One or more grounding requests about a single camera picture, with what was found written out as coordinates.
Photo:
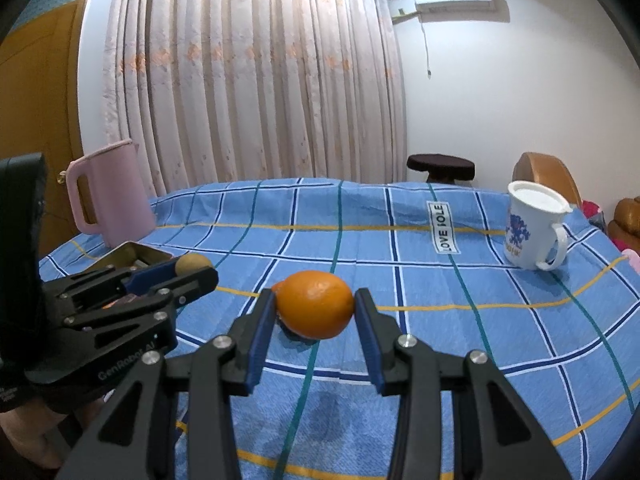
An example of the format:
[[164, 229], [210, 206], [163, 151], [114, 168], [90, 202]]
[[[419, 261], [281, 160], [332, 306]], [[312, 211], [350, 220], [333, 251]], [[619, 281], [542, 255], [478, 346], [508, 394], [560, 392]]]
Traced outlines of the left hand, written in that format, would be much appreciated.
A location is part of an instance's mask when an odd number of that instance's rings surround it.
[[1, 478], [53, 479], [63, 459], [47, 434], [67, 417], [41, 400], [2, 413]]

